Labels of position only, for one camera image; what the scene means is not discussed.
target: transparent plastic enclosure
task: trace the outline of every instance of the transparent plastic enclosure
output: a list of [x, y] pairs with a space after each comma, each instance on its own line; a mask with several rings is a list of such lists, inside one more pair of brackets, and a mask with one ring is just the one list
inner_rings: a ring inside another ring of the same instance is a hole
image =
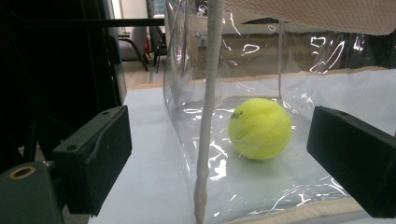
[[[166, 1], [163, 95], [193, 192], [205, 98], [207, 7]], [[341, 33], [225, 11], [209, 151], [205, 222], [222, 223], [350, 197], [306, 151], [314, 107], [345, 111], [395, 134], [395, 37]], [[271, 160], [241, 156], [228, 136], [234, 109], [266, 98], [290, 115], [292, 138]]]

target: chair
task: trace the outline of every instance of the chair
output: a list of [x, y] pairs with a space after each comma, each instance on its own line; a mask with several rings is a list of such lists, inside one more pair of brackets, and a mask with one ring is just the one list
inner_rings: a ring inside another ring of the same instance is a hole
[[145, 67], [149, 63], [146, 57], [147, 26], [132, 27], [128, 35], [119, 35], [120, 56], [123, 62], [140, 60]]
[[154, 49], [153, 66], [157, 65], [158, 73], [158, 68], [160, 66], [160, 57], [168, 53], [166, 47], [166, 34], [161, 30], [161, 27], [159, 26], [150, 26], [149, 31], [153, 43], [152, 46]]

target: tennis ball logo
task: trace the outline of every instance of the tennis ball logo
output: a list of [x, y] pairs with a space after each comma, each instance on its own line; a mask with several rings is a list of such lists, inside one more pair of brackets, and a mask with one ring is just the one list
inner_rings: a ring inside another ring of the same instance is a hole
[[291, 121], [279, 104], [262, 98], [245, 101], [230, 117], [228, 135], [235, 149], [253, 160], [279, 155], [291, 139]]

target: black device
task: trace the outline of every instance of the black device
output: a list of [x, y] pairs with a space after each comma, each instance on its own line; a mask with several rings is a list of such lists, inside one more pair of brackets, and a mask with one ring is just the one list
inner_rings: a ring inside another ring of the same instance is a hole
[[27, 162], [0, 175], [0, 223], [63, 223], [98, 215], [131, 155], [128, 107], [101, 112], [57, 146], [54, 162]]
[[396, 138], [317, 106], [307, 149], [371, 217], [396, 217]]

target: metal rod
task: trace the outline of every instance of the metal rod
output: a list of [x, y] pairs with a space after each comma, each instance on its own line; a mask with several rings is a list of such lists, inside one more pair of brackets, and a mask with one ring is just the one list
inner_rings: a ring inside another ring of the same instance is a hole
[[115, 19], [115, 20], [15, 20], [15, 25], [39, 27], [62, 27], [73, 28], [90, 27], [127, 27], [127, 26], [163, 26], [164, 19]]

